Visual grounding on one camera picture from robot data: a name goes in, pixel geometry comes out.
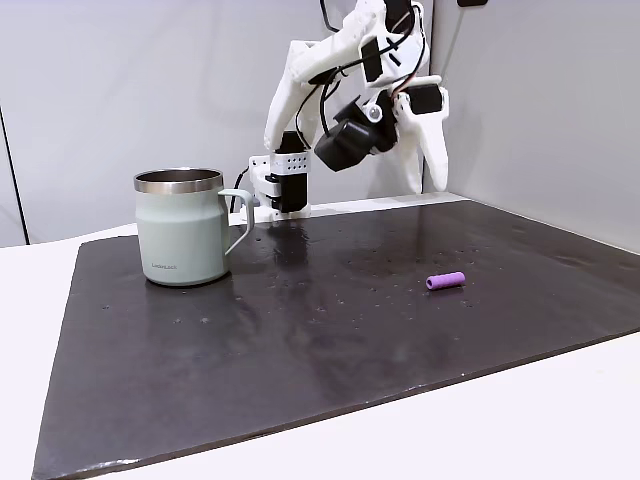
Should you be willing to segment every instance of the purple cylinder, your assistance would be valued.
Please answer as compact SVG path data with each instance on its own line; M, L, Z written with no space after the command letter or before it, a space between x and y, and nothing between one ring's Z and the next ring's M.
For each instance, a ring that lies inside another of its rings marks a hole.
M454 272L444 275L432 275L427 278L427 288L429 290L440 290L441 288L459 287L464 285L464 273Z

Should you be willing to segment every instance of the table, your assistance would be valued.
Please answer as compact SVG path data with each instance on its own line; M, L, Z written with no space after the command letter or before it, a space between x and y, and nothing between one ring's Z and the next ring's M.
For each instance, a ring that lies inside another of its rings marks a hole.
M312 215L462 200L424 194L318 205ZM3 478L31 474L78 247L135 233L126 225L0 249ZM638 405L640 334L107 478L638 478Z

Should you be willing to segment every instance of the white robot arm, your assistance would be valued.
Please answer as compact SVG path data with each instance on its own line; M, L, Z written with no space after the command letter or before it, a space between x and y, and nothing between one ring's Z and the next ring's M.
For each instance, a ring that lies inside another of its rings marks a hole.
M434 185L444 190L448 158L442 121L449 112L438 76L416 78L429 59L424 11L410 0L357 0L342 29L321 42L291 42L264 134L268 155L251 157L249 172L260 207L257 221L308 215L309 151L332 170L392 149L403 136L419 140ZM330 89L361 68L369 99L346 105L329 127ZM293 120L295 130L285 131ZM324 134L315 142L318 120Z

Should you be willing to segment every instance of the gray wall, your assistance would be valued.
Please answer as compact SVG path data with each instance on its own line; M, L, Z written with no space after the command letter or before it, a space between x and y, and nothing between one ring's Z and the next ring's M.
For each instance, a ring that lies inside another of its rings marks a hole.
M432 72L458 23L436 0ZM450 190L640 252L640 2L489 0L445 85Z
M327 6L339 25L355 0ZM209 166L231 185L265 153L289 42L327 34L317 0L0 0L0 98L32 241L133 222L137 172ZM362 90L344 83L328 113ZM410 193L393 158L312 172L312 203Z
M4 132L0 125L0 247L15 245L24 245L24 235L11 179Z

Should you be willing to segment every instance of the sage green mug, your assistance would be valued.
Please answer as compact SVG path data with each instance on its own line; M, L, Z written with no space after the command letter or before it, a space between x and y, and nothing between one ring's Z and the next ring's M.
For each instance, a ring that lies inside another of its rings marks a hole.
M249 192L225 189L222 173L205 168L141 173L134 186L142 271L149 280L197 285L229 271L229 254L253 230ZM247 229L231 246L228 195L247 207Z

